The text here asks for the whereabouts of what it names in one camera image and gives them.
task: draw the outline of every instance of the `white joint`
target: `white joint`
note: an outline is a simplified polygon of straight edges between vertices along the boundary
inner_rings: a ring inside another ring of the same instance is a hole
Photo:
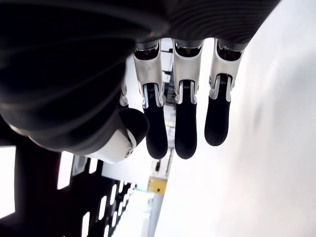
[[[210,86],[211,88],[214,89],[214,87],[216,86],[216,77],[219,74],[228,74],[232,77],[232,86],[230,88],[230,90],[232,90],[232,88],[235,85],[235,80],[236,80],[236,76],[237,76],[237,72],[238,72],[238,68],[240,65],[240,61],[243,55],[244,50],[240,51],[241,56],[235,60],[235,61],[228,61],[225,59],[222,59],[218,53],[217,53],[217,44],[218,44],[218,40],[215,39],[214,41],[214,52],[213,52],[213,59],[212,59],[212,66],[211,66],[211,73],[210,73]]]
[[[123,81],[120,84],[120,97],[119,97],[119,104],[123,107],[128,105],[128,99],[127,99],[127,87],[125,82],[125,77]]]
[[[175,41],[173,41],[173,72],[174,72],[174,90],[176,93],[176,103],[181,104],[180,95],[180,81],[182,80],[192,80],[194,81],[194,95],[198,92],[198,80],[201,66],[201,56],[203,43],[200,48],[200,52],[194,57],[183,57],[179,55],[176,51]]]
[[[176,103],[178,105],[183,102],[183,81],[179,82],[179,93],[176,94]]]
[[[116,130],[104,147],[85,156],[97,158],[110,164],[126,159],[137,145],[133,134],[128,129],[127,134],[128,138],[121,131]]]
[[[216,77],[216,80],[215,80],[215,86],[214,88],[210,88],[209,90],[209,97],[212,99],[212,100],[216,100],[217,99],[217,96],[218,96],[218,92],[219,92],[219,85],[220,85],[220,76],[218,75]]]
[[[162,102],[162,95],[163,95],[163,83],[162,83],[162,66],[161,66],[161,40],[158,42],[159,45],[159,52],[156,58],[149,59],[149,60],[141,60],[136,58],[135,54],[134,63],[137,75],[137,81],[139,86],[139,92],[143,98],[143,107],[146,107],[146,97],[144,88],[145,84],[148,83],[156,83],[158,85],[158,96],[159,101]]]
[[[212,99],[212,100],[216,100],[217,97],[218,97],[218,93],[219,93],[219,86],[220,86],[220,76],[218,75],[216,77],[216,81],[215,81],[215,86],[214,88],[211,88],[209,90],[209,97]],[[232,78],[230,76],[228,76],[228,79],[227,79],[227,86],[226,86],[226,100],[227,102],[230,102],[231,101],[231,90],[232,90]]]

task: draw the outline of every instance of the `black fingertip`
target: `black fingertip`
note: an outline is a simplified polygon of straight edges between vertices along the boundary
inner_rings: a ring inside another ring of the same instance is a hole
[[[215,100],[208,97],[204,136],[207,143],[211,146],[219,146],[226,140],[230,104],[222,97],[218,97]]]
[[[144,113],[149,121],[149,131],[146,136],[148,153],[152,158],[161,159],[168,150],[163,106],[157,107],[156,104],[151,104],[147,109],[144,109]]]
[[[182,159],[191,158],[197,149],[197,105],[190,101],[176,104],[175,150]]]

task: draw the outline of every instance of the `rectangular hole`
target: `rectangular hole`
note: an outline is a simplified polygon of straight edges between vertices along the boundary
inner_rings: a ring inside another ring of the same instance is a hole
[[[0,218],[15,212],[14,205],[15,147],[0,148]]]
[[[118,192],[121,193],[123,191],[123,184],[124,184],[124,181],[121,180],[120,183],[119,183],[119,187],[118,187]]]
[[[111,192],[110,205],[114,203],[116,191],[117,191],[117,185],[114,184],[112,187],[112,192]]]
[[[109,225],[107,225],[104,229],[104,237],[108,237],[109,236]]]
[[[69,152],[61,153],[57,189],[62,189],[69,185],[73,159],[74,154]]]
[[[89,168],[90,174],[94,173],[97,170],[97,165],[98,165],[98,159],[91,158],[90,159],[90,168]]]
[[[90,219],[90,212],[87,212],[82,218],[82,231],[81,237],[87,237],[89,232],[89,219]]]
[[[104,217],[104,212],[105,212],[105,206],[107,203],[107,196],[104,196],[101,199],[101,204],[100,204],[100,212],[99,212],[99,220],[101,220]]]
[[[123,198],[123,207],[126,206],[126,201],[127,201],[127,195],[125,194]]]
[[[119,203],[119,207],[118,207],[118,216],[121,216],[122,214],[122,208],[123,208],[123,202]]]
[[[115,211],[113,214],[113,219],[112,219],[112,227],[114,227],[117,223],[117,216],[118,216],[118,212]]]

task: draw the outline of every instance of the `white wall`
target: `white wall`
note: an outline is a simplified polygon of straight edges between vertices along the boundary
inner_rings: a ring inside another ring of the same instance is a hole
[[[315,9],[314,0],[283,0],[257,32],[220,147],[203,135],[213,40],[205,42],[197,152],[174,159],[155,236],[316,236]]]
[[[143,111],[142,97],[138,89],[135,65],[132,56],[126,61],[125,75],[128,105],[130,108]],[[113,179],[138,184],[138,186],[146,190],[151,167],[152,158],[147,152],[146,141],[144,139],[126,160],[116,164],[104,163],[102,173]]]

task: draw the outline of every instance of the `black pegboard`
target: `black pegboard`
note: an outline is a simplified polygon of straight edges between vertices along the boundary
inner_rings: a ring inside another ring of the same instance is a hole
[[[107,225],[109,236],[113,234],[121,217],[117,217],[112,227],[113,213],[118,212],[131,184],[124,185],[119,193],[120,181],[101,175],[102,161],[98,160],[96,171],[89,173],[88,158],[84,172],[71,176],[69,185],[58,190],[61,153],[48,151],[16,134],[2,119],[0,128],[0,146],[16,147],[15,212],[0,219],[1,237],[81,237],[82,218],[87,212],[90,212],[89,237],[103,237]],[[117,185],[116,198],[110,205],[114,184]],[[99,220],[103,196],[107,196],[106,208],[104,217]]]

